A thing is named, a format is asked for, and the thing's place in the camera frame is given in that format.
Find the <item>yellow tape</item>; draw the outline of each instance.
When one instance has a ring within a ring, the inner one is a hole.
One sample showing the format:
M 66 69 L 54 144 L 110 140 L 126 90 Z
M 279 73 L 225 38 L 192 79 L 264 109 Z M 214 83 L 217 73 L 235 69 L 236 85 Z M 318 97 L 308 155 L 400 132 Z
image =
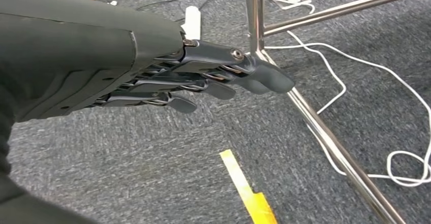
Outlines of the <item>yellow tape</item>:
M 253 193 L 238 162 L 230 149 L 220 153 L 239 196 L 254 224 L 277 224 L 277 220 L 263 193 Z

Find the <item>prosthetic hand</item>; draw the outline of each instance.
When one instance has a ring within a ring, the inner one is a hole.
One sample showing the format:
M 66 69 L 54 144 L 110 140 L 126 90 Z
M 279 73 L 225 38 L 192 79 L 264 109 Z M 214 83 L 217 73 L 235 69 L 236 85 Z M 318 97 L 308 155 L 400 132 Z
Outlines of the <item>prosthetic hand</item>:
M 0 0 L 0 223 L 91 223 L 8 178 L 13 123 L 101 106 L 196 105 L 176 91 L 227 100 L 237 84 L 288 92 L 277 67 L 238 49 L 185 40 L 175 22 L 88 0 Z

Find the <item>steel rod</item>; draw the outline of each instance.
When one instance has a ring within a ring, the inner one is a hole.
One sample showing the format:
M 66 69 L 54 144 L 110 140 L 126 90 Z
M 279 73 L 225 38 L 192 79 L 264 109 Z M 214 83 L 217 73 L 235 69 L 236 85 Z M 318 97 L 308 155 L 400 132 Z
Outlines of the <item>steel rod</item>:
M 263 50 L 263 0 L 245 0 L 247 7 L 247 21 L 249 24 L 250 53 L 262 58 Z
M 371 7 L 379 6 L 381 4 L 393 2 L 396 0 L 359 0 L 344 4 L 338 7 L 330 8 L 325 11 L 317 12 L 315 14 L 307 15 L 304 17 L 284 21 L 277 24 L 268 25 L 265 27 L 265 36 L 278 34 L 284 31 L 292 30 L 298 27 L 307 26 L 331 18 L 343 16 L 353 12 L 361 11 Z
M 261 59 L 276 65 L 263 49 L 263 0 L 246 0 L 247 17 L 249 22 L 251 53 Z M 288 92 L 288 96 L 303 116 L 310 130 L 330 152 L 335 162 L 345 171 L 354 183 L 359 193 L 365 198 L 371 208 L 384 223 L 405 223 L 397 211 L 387 201 L 379 189 L 364 173 L 359 164 L 347 152 L 344 146 L 324 124 L 313 108 L 306 102 L 296 88 Z

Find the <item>black fingertip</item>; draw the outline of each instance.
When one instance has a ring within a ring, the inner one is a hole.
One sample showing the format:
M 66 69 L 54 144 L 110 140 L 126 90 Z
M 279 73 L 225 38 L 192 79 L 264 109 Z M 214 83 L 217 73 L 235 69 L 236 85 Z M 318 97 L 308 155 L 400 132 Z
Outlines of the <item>black fingertip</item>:
M 208 85 L 205 93 L 208 93 L 220 100 L 230 100 L 235 96 L 236 91 L 224 84 L 212 82 Z
M 173 109 L 186 114 L 192 113 L 198 108 L 198 106 L 195 103 L 180 96 L 176 96 L 175 98 L 173 98 L 173 100 L 169 102 L 168 105 Z
M 264 94 L 270 91 L 266 86 L 256 80 L 244 80 L 238 85 L 255 94 Z
M 293 80 L 279 69 L 259 66 L 254 75 L 259 82 L 276 93 L 289 92 L 295 86 Z

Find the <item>white cable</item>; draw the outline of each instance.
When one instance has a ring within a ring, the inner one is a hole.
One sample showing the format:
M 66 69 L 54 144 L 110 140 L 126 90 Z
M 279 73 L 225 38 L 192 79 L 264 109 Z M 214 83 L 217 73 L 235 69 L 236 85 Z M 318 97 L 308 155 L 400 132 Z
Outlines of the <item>white cable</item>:
M 290 4 L 290 6 L 282 7 L 283 10 L 288 10 L 288 9 L 292 9 L 300 6 L 309 6 L 311 8 L 311 11 L 309 12 L 309 14 L 314 13 L 314 11 L 316 10 L 316 7 L 313 4 L 310 4 L 310 2 L 290 2 L 287 0 L 272 0 L 272 1 Z
M 341 93 L 339 93 L 336 97 L 334 97 L 329 103 L 327 103 L 322 109 L 319 110 L 318 113 L 321 113 L 324 109 L 326 109 L 328 106 L 330 106 L 336 99 L 338 99 L 340 96 L 342 96 L 345 92 L 345 85 L 344 83 L 339 79 L 338 76 L 335 75 L 335 73 L 333 72 L 331 66 L 329 65 L 328 61 L 326 58 L 324 58 L 323 54 L 317 50 L 314 49 L 310 49 L 308 46 L 325 46 L 327 48 L 332 49 L 333 51 L 349 58 L 352 59 L 354 61 L 358 61 L 364 64 L 367 64 L 369 66 L 373 66 L 376 68 L 380 68 L 383 69 L 387 72 L 389 72 L 393 77 L 395 77 L 402 85 L 404 85 L 416 98 L 419 99 L 419 101 L 422 103 L 422 105 L 426 108 L 427 112 L 428 112 L 428 121 L 429 121 L 429 128 L 431 130 L 431 108 L 429 107 L 429 105 L 425 102 L 425 100 L 408 84 L 406 83 L 401 77 L 398 76 L 398 74 L 396 74 L 394 71 L 392 71 L 391 69 L 384 67 L 382 65 L 378 65 L 369 61 L 365 61 L 356 57 L 353 57 L 351 55 L 348 55 L 338 49 L 336 49 L 335 47 L 332 47 L 328 44 L 324 44 L 324 43 L 309 43 L 309 44 L 304 44 L 295 34 L 293 34 L 290 31 L 287 31 L 288 34 L 290 34 L 300 45 L 293 45 L 293 46 L 267 46 L 265 47 L 265 49 L 292 49 L 292 48 L 300 48 L 303 47 L 304 49 L 314 52 L 314 53 L 318 53 L 323 61 L 325 62 L 326 66 L 329 69 L 329 72 L 333 75 L 333 77 L 335 78 L 335 80 L 343 87 L 343 91 Z M 346 175 L 346 173 L 344 173 L 343 171 L 341 171 L 337 165 L 335 164 L 335 162 L 333 161 L 332 157 L 330 156 L 328 150 L 325 148 L 325 146 L 319 142 L 320 145 L 323 148 L 323 151 L 325 152 L 326 157 L 328 158 L 330 164 L 332 165 L 332 167 L 340 174 L 342 175 Z M 392 173 L 392 158 L 397 155 L 397 154 L 405 154 L 405 155 L 409 155 L 411 157 L 414 157 L 415 159 L 417 159 L 418 161 L 423 163 L 423 173 L 422 173 L 422 177 L 420 179 L 417 178 L 408 178 L 408 177 L 399 177 L 399 176 L 394 176 Z M 392 181 L 394 181 L 395 183 L 401 185 L 401 186 L 405 186 L 405 187 L 416 187 L 419 186 L 421 184 L 424 183 L 428 183 L 431 182 L 431 166 L 429 165 L 429 159 L 431 157 L 431 137 L 428 143 L 428 148 L 426 150 L 426 154 L 424 158 L 419 157 L 416 154 L 413 154 L 411 152 L 408 151 L 404 151 L 404 150 L 397 150 L 394 151 L 392 153 L 390 153 L 387 157 L 386 160 L 386 170 L 388 172 L 388 175 L 381 175 L 381 174 L 368 174 L 368 176 L 370 178 L 386 178 L 386 179 L 391 179 Z

